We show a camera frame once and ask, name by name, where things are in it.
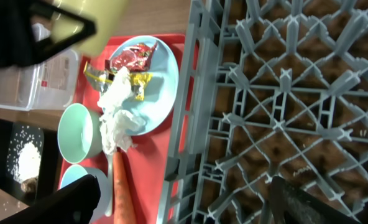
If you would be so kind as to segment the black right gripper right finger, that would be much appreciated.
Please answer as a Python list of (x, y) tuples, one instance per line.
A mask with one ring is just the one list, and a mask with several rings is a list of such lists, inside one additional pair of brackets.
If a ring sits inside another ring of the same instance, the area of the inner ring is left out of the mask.
[(279, 224), (359, 224), (279, 176), (272, 179), (269, 204)]

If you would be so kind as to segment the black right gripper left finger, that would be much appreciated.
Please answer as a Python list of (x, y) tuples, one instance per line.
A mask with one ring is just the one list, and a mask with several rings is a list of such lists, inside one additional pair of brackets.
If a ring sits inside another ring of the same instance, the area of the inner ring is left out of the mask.
[[(55, 13), (83, 24), (82, 30), (59, 41), (50, 37), (36, 41), (32, 16), (50, 20)], [(0, 0), (0, 68), (29, 67), (42, 63), (95, 33), (93, 21), (45, 1)]]

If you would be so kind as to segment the green bowl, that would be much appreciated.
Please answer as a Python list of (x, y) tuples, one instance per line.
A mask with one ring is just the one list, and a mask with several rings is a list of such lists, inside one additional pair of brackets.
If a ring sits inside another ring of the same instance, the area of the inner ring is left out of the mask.
[(60, 154), (71, 164), (97, 156), (103, 151), (100, 114), (74, 103), (66, 108), (58, 125)]

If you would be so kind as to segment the white rice pile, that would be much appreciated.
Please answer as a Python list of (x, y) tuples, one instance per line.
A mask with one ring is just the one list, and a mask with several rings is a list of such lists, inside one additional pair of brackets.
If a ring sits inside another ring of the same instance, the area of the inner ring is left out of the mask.
[(39, 176), (44, 134), (36, 126), (14, 123), (7, 149), (6, 175), (18, 183)]

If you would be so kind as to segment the yellow snack wrapper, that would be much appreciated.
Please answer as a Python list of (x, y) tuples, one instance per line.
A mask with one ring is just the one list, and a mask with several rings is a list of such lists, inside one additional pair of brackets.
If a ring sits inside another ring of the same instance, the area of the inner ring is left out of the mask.
[(151, 81), (153, 75), (151, 73), (131, 73), (130, 81), (132, 92), (136, 100), (144, 101), (145, 88)]

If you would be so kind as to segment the white napkin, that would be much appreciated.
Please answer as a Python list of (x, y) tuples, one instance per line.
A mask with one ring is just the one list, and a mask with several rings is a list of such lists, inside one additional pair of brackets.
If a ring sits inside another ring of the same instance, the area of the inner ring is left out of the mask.
[(122, 67), (112, 84), (101, 94), (97, 105), (104, 110), (99, 118), (103, 152), (113, 155), (117, 149), (127, 152), (133, 146), (132, 138), (126, 133), (138, 131), (145, 126), (145, 120), (123, 108), (123, 102), (133, 97), (130, 72)]

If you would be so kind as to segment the brown mushroom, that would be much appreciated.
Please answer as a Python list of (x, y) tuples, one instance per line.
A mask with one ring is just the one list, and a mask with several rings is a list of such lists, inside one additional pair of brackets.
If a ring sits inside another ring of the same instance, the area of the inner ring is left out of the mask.
[(21, 190), (25, 194), (34, 194), (37, 191), (38, 177), (31, 177), (21, 183)]

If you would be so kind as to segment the light blue bowl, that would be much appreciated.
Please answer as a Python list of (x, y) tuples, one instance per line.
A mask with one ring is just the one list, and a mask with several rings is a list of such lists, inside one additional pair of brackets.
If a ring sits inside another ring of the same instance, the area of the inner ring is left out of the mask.
[(104, 216), (109, 203), (109, 196), (111, 195), (108, 187), (108, 178), (104, 172), (94, 167), (83, 167), (79, 164), (73, 164), (64, 172), (62, 180), (60, 181), (60, 189), (68, 186), (87, 174), (97, 178), (99, 191), (101, 193), (98, 205), (94, 209), (93, 215), (90, 219), (90, 223), (93, 223)]

